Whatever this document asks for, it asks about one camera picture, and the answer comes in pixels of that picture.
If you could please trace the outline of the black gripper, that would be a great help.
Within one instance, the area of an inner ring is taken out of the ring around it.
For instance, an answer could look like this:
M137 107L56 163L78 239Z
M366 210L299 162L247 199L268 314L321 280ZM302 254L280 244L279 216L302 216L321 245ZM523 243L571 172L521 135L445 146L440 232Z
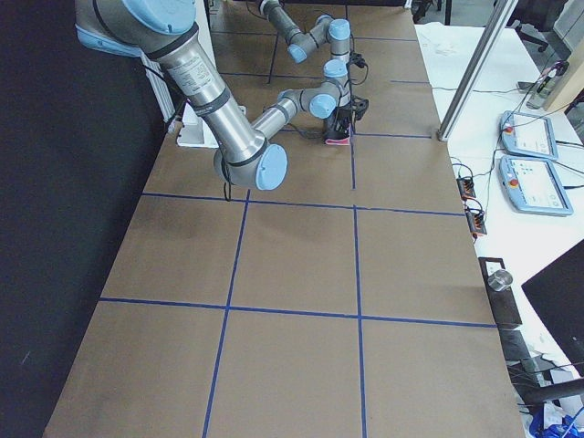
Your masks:
M362 119L369 108L369 100L351 96L346 105L337 107L325 119L323 138L325 141L349 141L356 121Z

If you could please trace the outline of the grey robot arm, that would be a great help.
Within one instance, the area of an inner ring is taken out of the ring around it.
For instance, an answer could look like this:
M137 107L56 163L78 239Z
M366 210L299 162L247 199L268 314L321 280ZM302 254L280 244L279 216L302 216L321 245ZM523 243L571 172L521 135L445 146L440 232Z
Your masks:
M225 183L270 191L287 174L286 151L271 140L298 113L323 120L326 144L346 145L369 102L351 92L349 67L364 64L351 48L348 20L322 15L304 33L280 2L260 1L257 7L285 39L295 62L325 44L330 59L317 87L281 92L255 121L246 118L203 50L193 1L77 1L76 29L87 48L124 57L146 55L160 64L213 133L218 143L214 168Z
M345 64L349 62L351 36L349 20L324 14L316 20L310 30L303 32L279 1L255 1L255 4L260 15L285 39L287 53L295 63L304 62L326 44L330 45L330 55L333 59L339 59Z

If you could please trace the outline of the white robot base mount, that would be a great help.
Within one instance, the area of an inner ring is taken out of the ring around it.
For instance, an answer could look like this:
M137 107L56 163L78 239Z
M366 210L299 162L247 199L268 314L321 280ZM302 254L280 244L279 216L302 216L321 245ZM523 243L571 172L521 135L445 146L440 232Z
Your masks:
M204 0L196 0L196 23L199 26L198 40L204 52L216 66L214 49L212 46L211 32L207 20ZM199 118L193 109L186 105L182 115L182 127L177 138L177 143L182 147L217 149L215 136L206 122Z

